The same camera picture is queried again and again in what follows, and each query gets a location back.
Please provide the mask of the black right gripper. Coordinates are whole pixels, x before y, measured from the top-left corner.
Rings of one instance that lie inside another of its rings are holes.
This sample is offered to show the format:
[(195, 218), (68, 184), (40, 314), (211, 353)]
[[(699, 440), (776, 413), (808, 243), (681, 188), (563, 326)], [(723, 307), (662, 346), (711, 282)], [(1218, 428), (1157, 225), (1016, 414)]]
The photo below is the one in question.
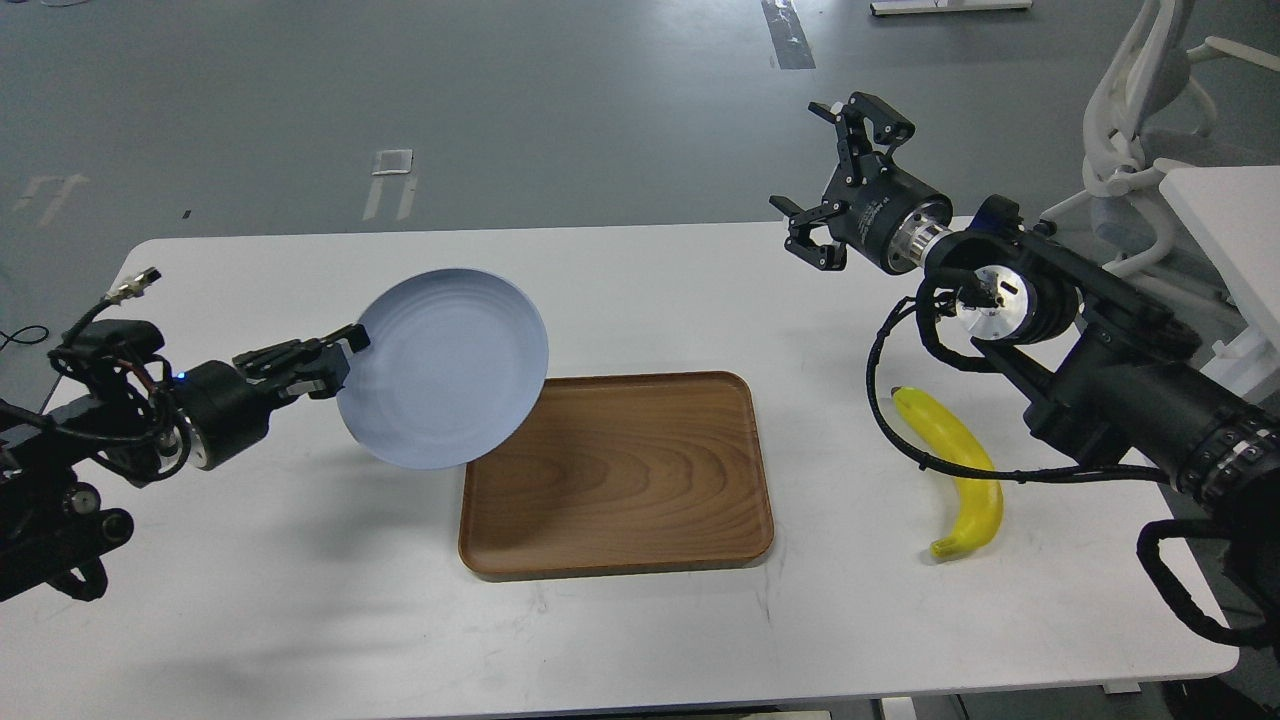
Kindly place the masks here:
[[(810, 101), (808, 110), (835, 127), (838, 161), (818, 206), (803, 209), (790, 197), (769, 196), (788, 223), (785, 249), (822, 272), (842, 272), (851, 250), (891, 275), (919, 266), (913, 236), (927, 225), (948, 225), (954, 205), (896, 167), (893, 155), (915, 135), (915, 124), (864, 92), (851, 94), (838, 108)], [(823, 227), (828, 243), (813, 237)]]

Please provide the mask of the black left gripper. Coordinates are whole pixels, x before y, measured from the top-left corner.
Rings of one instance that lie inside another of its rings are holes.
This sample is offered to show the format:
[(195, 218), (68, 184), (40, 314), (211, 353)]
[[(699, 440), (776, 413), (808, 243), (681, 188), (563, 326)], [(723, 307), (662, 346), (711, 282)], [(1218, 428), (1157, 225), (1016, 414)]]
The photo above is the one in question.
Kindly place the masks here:
[(311, 340), (288, 340), (223, 361), (202, 363), (178, 379), (178, 404), (193, 443), (192, 462), (210, 471), (262, 441), (271, 407), (248, 379), (291, 404), (301, 396), (334, 398), (346, 386), (349, 357), (371, 345), (365, 327), (348, 324)]

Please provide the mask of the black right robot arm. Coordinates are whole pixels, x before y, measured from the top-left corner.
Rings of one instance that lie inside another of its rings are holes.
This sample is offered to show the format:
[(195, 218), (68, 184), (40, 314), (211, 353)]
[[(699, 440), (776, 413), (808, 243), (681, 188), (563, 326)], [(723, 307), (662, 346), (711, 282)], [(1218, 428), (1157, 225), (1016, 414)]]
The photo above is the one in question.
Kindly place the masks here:
[[(1194, 500), (1202, 519), (1143, 527), (1140, 565), (1197, 635), (1276, 650), (1277, 419), (1189, 364), (1201, 338), (1170, 307), (1053, 241), (1048, 222), (1027, 228), (1011, 199), (992, 195), (952, 228), (951, 200), (895, 163), (915, 127), (881, 97), (808, 110), (835, 128), (837, 163), (814, 208), (771, 196), (788, 223), (785, 247), (823, 272), (841, 272), (850, 251), (890, 275), (922, 272), (872, 342), (867, 395), (887, 338), (913, 318), (936, 360), (1010, 380), (1030, 434), (1071, 459), (1005, 479), (1142, 479)], [(1224, 575), (1260, 623), (1230, 628), (1203, 612), (1161, 557), (1172, 538), (1224, 542)]]

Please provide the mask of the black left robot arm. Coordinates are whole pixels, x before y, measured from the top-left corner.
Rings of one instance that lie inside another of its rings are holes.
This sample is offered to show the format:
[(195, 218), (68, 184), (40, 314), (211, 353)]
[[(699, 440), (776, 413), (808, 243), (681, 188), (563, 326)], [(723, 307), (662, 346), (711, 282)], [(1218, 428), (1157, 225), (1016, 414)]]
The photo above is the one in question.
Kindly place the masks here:
[(46, 413), (3, 405), (1, 596), (37, 585), (78, 601), (102, 597), (102, 557), (134, 534), (124, 509), (109, 509), (78, 478), (91, 461), (143, 488), (184, 468), (211, 470), (259, 443), (271, 415), (297, 398), (333, 398), (349, 359), (370, 347), (360, 324), (289, 340), (175, 372), (151, 322), (106, 319), (159, 279), (142, 270), (108, 291), (49, 351), (84, 393)]

